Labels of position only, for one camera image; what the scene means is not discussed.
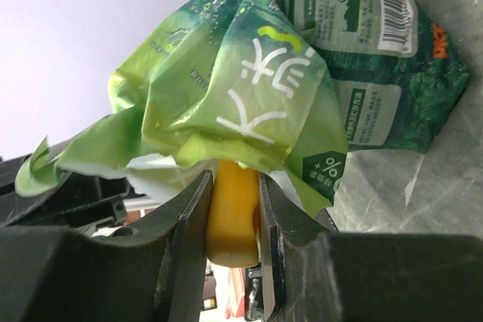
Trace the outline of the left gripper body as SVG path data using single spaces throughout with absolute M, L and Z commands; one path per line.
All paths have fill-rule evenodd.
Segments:
M 130 186 L 125 179 L 103 179 L 65 173 L 52 190 L 33 197 L 16 193 L 14 180 L 27 159 L 1 160 L 1 226 L 54 225 L 70 228 L 105 228 L 127 219 L 124 199 Z

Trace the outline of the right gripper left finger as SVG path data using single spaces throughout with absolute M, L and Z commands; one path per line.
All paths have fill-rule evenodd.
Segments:
M 3 321 L 194 321 L 213 185 L 180 194 L 110 236 L 60 226 L 1 230 Z

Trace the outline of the yellow plastic scoop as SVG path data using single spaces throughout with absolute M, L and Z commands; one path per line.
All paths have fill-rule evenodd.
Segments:
M 258 263 L 259 180 L 255 169 L 234 161 L 219 163 L 205 232 L 207 257 L 214 264 L 248 268 Z

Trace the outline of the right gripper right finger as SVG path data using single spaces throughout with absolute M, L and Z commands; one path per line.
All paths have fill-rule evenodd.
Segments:
M 480 321 L 482 241 L 324 228 L 260 178 L 268 321 Z

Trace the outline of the green litter bag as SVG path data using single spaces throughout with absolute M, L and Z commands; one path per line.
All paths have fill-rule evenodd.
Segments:
M 15 188 L 76 172 L 153 195 L 230 160 L 287 177 L 314 216 L 348 152 L 427 152 L 469 77 L 415 0 L 189 0 L 110 75 L 112 114 L 42 142 Z

